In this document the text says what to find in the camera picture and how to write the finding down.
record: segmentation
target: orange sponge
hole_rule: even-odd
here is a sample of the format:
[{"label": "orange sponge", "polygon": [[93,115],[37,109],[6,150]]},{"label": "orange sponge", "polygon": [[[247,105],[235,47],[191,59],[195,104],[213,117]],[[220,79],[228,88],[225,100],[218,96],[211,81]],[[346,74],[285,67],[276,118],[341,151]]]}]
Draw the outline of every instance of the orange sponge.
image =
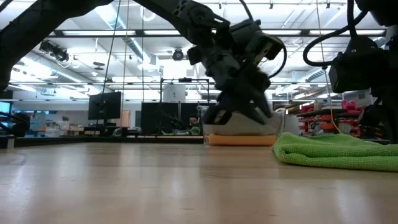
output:
[{"label": "orange sponge", "polygon": [[276,136],[205,136],[205,144],[209,146],[273,146]]}]

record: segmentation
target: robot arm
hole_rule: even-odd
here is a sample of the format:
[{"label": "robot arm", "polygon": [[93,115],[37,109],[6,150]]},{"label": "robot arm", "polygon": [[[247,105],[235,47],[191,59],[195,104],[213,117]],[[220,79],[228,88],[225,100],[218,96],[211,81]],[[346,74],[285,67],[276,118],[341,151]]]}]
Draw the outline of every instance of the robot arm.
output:
[{"label": "robot arm", "polygon": [[[113,0],[37,0],[0,31],[0,92],[10,80],[12,66],[67,19],[82,16]],[[219,110],[242,113],[264,124],[255,107],[271,116],[264,91],[271,84],[256,70],[262,58],[274,59],[283,42],[264,34],[260,21],[251,19],[230,27],[230,22],[191,0],[136,0],[169,21],[195,45],[188,51],[191,65],[201,62],[206,75],[222,91]],[[215,117],[209,116],[213,123]]]}]

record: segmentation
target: wooden table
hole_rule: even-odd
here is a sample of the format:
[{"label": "wooden table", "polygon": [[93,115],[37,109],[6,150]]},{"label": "wooden table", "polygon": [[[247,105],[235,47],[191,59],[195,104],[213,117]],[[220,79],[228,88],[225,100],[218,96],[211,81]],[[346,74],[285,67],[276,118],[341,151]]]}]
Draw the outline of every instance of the wooden table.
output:
[{"label": "wooden table", "polygon": [[398,174],[266,147],[92,143],[0,152],[0,223],[397,223]]}]

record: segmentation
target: green towel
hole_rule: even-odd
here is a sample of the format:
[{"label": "green towel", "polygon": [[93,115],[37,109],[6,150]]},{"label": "green towel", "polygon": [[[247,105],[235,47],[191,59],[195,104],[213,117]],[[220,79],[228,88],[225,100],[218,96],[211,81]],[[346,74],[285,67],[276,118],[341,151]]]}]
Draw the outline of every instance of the green towel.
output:
[{"label": "green towel", "polygon": [[304,138],[284,133],[273,150],[288,164],[398,172],[398,145],[383,146],[346,134]]}]

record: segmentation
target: security camera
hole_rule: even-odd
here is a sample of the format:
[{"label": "security camera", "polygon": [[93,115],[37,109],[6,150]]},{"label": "security camera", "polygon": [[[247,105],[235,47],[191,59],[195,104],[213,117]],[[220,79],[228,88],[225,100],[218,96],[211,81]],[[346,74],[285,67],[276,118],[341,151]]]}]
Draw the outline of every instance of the security camera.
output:
[{"label": "security camera", "polygon": [[182,52],[181,49],[175,49],[173,53],[173,60],[175,61],[181,61],[184,59],[184,53]]}]

